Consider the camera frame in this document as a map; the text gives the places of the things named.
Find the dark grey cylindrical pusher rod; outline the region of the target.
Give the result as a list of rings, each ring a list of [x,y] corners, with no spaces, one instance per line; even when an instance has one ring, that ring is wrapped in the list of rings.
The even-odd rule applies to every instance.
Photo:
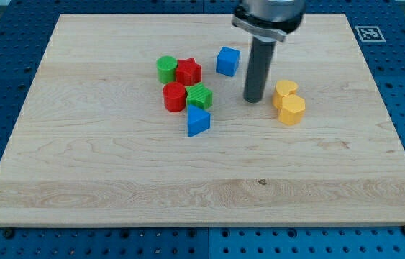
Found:
[[[262,100],[275,46],[275,41],[252,38],[243,91],[245,101],[258,103]]]

